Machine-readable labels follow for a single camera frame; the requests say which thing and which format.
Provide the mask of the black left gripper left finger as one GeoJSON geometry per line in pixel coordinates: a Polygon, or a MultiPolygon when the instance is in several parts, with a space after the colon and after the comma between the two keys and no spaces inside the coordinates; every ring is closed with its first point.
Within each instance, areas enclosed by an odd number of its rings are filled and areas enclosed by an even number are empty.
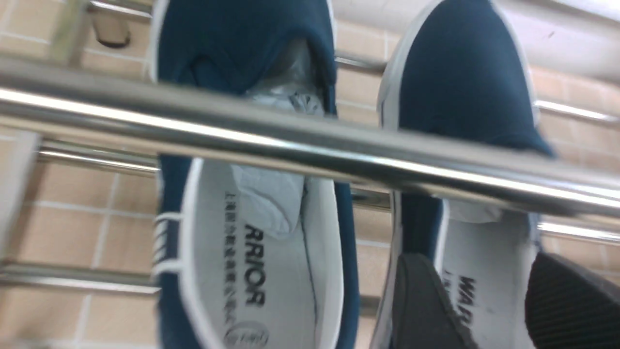
{"type": "Polygon", "coordinates": [[[477,349],[432,263],[420,254],[397,260],[392,349],[477,349]]]}

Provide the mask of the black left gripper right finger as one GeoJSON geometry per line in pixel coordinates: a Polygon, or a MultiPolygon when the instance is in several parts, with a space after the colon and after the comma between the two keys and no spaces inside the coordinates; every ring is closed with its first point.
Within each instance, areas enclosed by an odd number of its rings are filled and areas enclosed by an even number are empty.
{"type": "Polygon", "coordinates": [[[539,253],[528,281],[525,323],[537,349],[617,349],[620,288],[558,254],[539,253]]]}

